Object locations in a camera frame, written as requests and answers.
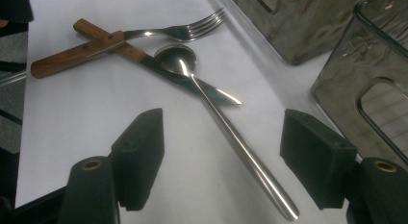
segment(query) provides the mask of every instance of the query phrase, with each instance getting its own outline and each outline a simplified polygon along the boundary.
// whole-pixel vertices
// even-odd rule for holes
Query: fork handle
[[[61,53],[38,60],[31,64],[31,74],[35,78],[43,78],[64,69],[87,62],[99,54],[109,52],[125,43],[123,32],[107,34],[99,40],[78,45]]]

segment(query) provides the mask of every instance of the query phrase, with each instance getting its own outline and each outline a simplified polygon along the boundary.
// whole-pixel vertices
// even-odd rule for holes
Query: spoon bowl
[[[194,71],[197,63],[194,51],[183,44],[171,44],[159,49],[154,59],[162,68],[186,76],[187,71]]]

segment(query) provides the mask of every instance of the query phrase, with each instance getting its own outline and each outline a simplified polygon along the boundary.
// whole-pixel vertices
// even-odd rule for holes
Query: black object
[[[118,201],[141,210],[165,153],[162,109],[140,114],[112,148],[73,165],[66,187],[13,211],[0,200],[0,223],[119,223]]]
[[[19,34],[19,33],[27,32],[27,31],[28,31],[28,23],[15,23],[15,22],[10,21],[5,27],[0,28],[0,37],[6,37],[6,36]]]
[[[11,208],[14,207],[15,203],[17,186],[17,174],[15,172],[18,170],[19,159],[19,153],[10,153],[0,146],[0,196],[8,200]]]
[[[32,21],[30,0],[0,0],[0,19],[20,23]]]
[[[378,158],[355,161],[357,149],[311,115],[286,110],[280,155],[319,209],[349,201],[347,222],[408,222],[408,173]]]
[[[140,114],[112,146],[117,199],[127,211],[144,207],[162,162],[158,157],[165,154],[164,146],[161,110]]]
[[[26,69],[26,65],[27,65],[26,62],[17,63],[17,62],[3,62],[3,61],[0,61],[0,71],[17,73],[19,71],[22,71],[22,70]]]

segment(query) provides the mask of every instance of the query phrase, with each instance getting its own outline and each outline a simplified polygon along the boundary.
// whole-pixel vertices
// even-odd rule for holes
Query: brass ring
[[[392,164],[389,164],[387,162],[375,161],[374,165],[378,169],[380,169],[380,170],[382,170],[384,172],[387,172],[387,173],[395,173],[396,172],[395,166],[393,166]]]
[[[82,165],[83,170],[93,170],[96,168],[99,168],[102,165],[102,161],[100,160],[90,160],[88,162],[85,162]]]

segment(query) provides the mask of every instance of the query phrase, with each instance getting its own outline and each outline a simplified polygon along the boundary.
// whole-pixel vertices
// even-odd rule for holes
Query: wooden handle
[[[123,33],[107,34],[99,40],[92,40],[61,53],[38,60],[31,64],[31,74],[43,78],[82,62],[92,60],[99,54],[108,52],[124,44]]]
[[[97,40],[103,39],[109,34],[108,32],[86,21],[85,19],[79,19],[77,22],[75,22],[74,29],[75,31],[86,37]],[[116,48],[115,52],[134,62],[140,62],[140,60],[143,59],[146,55],[142,50],[127,42],[124,42],[124,44]]]

